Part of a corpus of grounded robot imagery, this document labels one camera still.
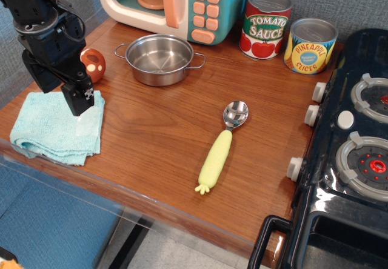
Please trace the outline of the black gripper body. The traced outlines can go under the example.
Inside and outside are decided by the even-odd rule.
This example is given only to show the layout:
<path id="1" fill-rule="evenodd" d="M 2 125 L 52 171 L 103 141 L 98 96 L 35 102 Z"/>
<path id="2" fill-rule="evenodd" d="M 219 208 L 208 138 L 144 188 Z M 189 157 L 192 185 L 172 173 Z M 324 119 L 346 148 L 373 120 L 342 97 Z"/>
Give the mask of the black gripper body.
<path id="1" fill-rule="evenodd" d="M 69 84 L 82 94 L 91 93 L 91 79 L 80 60 L 85 47 L 84 24 L 18 25 L 22 58 L 38 87 L 48 93 Z"/>

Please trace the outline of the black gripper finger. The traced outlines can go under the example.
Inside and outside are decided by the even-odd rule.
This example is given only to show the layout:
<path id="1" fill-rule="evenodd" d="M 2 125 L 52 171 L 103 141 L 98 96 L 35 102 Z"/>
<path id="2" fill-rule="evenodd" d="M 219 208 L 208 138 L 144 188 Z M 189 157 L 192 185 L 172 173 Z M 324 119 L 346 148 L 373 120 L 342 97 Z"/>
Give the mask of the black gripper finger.
<path id="1" fill-rule="evenodd" d="M 95 104 L 93 82 L 87 73 L 78 72 L 61 90 L 73 116 L 80 116 Z"/>

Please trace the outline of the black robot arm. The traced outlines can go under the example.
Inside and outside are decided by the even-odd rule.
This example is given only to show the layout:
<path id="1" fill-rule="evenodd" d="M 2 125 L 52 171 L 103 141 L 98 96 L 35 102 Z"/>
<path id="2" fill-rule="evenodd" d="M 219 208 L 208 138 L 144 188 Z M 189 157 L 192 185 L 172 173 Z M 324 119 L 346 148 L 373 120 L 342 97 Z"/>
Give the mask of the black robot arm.
<path id="1" fill-rule="evenodd" d="M 72 114 L 95 103 L 93 82 L 81 62 L 85 23 L 66 0 L 1 0 L 13 16 L 22 60 L 44 93 L 60 87 Z"/>

